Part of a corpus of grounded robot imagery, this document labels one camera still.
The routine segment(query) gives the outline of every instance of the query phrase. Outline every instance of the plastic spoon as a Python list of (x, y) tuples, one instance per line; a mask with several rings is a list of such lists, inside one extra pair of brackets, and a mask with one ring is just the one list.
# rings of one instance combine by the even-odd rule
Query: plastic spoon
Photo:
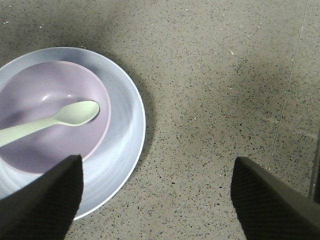
[(53, 125), (81, 126), (100, 110), (95, 101), (79, 101), (61, 108), (55, 115), (0, 130), (0, 147)]

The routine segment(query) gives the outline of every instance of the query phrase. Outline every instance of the floor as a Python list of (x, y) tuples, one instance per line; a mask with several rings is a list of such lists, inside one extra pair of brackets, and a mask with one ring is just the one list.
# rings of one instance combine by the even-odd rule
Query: floor
[(55, 46), (119, 64), (145, 104), (139, 163), (68, 240), (246, 239), (230, 199), (249, 156), (310, 195), (320, 0), (0, 0), (0, 65)]

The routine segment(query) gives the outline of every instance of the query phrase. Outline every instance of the plate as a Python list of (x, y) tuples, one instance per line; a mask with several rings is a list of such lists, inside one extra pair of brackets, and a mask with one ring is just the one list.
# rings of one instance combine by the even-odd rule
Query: plate
[[(142, 152), (146, 116), (131, 78), (110, 59), (86, 49), (53, 47), (27, 53), (0, 68), (0, 90), (15, 74), (35, 64), (67, 61), (84, 66), (105, 85), (111, 101), (111, 120), (100, 146), (83, 163), (84, 190), (75, 220), (98, 209), (125, 184)], [(8, 167), (0, 158), (0, 198), (32, 182), (39, 175)]]

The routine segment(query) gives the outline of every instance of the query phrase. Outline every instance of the terrazzo floor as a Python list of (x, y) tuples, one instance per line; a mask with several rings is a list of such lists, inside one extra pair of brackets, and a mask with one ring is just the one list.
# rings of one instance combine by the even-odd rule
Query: terrazzo floor
[(120, 191), (68, 240), (244, 240), (230, 199), (247, 156), (306, 197), (319, 132), (320, 0), (0, 0), (0, 66), (57, 46), (110, 58), (147, 133)]

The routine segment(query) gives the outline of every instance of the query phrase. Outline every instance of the lavender bowl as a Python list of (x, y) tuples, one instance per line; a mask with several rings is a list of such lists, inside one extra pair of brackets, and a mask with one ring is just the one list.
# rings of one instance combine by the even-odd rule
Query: lavender bowl
[(55, 125), (0, 148), (0, 158), (23, 172), (42, 174), (69, 155), (86, 160), (103, 140), (111, 102), (101, 80), (87, 68), (68, 61), (30, 66), (14, 75), (0, 91), (0, 129), (55, 114), (63, 106), (93, 100), (96, 118), (82, 126)]

